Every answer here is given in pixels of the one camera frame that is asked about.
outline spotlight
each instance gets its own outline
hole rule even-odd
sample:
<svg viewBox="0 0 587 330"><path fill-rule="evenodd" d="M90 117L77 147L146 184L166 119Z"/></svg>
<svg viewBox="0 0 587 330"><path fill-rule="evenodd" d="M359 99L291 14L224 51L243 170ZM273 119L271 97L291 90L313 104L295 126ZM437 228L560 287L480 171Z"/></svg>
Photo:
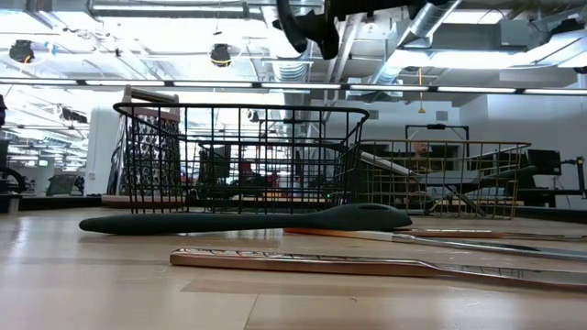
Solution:
<svg viewBox="0 0 587 330"><path fill-rule="evenodd" d="M257 113L257 111L249 110L249 112L247 113L247 119L251 123L259 123L259 114Z"/></svg>
<svg viewBox="0 0 587 330"><path fill-rule="evenodd" d="M230 65L230 53L228 53L227 44L215 44L210 52L210 61L218 68L226 68Z"/></svg>
<svg viewBox="0 0 587 330"><path fill-rule="evenodd" d="M17 42L10 47L8 56L19 63L31 63L35 59L35 52L31 48L32 41L17 40Z"/></svg>

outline black wire basket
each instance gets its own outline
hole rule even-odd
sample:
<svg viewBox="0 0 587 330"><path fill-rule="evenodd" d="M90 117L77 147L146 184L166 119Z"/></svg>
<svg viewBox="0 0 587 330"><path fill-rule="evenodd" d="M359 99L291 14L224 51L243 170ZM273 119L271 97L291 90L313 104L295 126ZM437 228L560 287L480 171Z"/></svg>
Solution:
<svg viewBox="0 0 587 330"><path fill-rule="evenodd" d="M133 213L304 213L352 203L365 110L114 105L107 195Z"/></svg>

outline wooden table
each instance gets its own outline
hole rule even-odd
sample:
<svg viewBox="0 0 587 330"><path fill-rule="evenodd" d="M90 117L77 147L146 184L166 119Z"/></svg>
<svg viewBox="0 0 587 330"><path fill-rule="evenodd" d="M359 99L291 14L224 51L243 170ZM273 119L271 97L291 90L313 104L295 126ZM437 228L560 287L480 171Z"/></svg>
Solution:
<svg viewBox="0 0 587 330"><path fill-rule="evenodd" d="M0 217L2 329L585 329L587 295L456 280L172 267L175 248L416 258L587 272L587 264L281 230L190 236L84 233L100 208ZM416 219L417 227L586 234L538 220ZM532 242L587 250L587 244Z"/></svg>

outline copper utensil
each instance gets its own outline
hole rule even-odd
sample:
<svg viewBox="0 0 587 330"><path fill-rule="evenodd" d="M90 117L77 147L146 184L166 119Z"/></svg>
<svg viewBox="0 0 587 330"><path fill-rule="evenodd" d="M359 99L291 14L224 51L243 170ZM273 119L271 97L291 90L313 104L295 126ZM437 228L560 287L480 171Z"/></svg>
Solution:
<svg viewBox="0 0 587 330"><path fill-rule="evenodd" d="M180 248L172 252L170 263L178 266L240 270L280 270L406 277L451 277L504 285L575 291L587 290L587 273L440 264L415 259Z"/></svg>

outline wire basket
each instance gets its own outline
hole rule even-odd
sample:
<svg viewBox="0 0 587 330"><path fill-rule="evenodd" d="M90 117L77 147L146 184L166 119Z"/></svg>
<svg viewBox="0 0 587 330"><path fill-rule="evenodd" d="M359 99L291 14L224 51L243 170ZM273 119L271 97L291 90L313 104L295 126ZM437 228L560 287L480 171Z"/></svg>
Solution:
<svg viewBox="0 0 587 330"><path fill-rule="evenodd" d="M523 142L363 140L357 201L410 215L511 219L517 184L532 178Z"/></svg>
<svg viewBox="0 0 587 330"><path fill-rule="evenodd" d="M351 203L361 109L115 104L108 194L134 212L299 213Z"/></svg>

